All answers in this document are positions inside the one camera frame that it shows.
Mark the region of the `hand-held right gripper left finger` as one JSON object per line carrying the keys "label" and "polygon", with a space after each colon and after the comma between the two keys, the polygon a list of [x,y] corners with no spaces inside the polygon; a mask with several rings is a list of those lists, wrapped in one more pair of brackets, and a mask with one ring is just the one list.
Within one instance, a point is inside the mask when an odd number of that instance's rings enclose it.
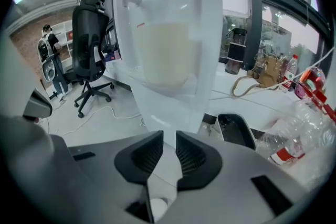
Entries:
{"label": "hand-held right gripper left finger", "polygon": [[117,153],[114,165],[123,178],[145,185],[163,154],[163,131],[156,131]]}

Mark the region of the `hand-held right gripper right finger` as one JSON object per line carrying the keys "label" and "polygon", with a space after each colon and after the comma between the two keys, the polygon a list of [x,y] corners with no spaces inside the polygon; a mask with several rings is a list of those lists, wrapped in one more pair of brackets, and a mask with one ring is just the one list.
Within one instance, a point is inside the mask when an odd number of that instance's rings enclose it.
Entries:
{"label": "hand-held right gripper right finger", "polygon": [[177,181],[178,191],[202,189],[222,169],[222,157],[215,148],[182,131],[176,132],[175,153],[182,170],[182,178]]}

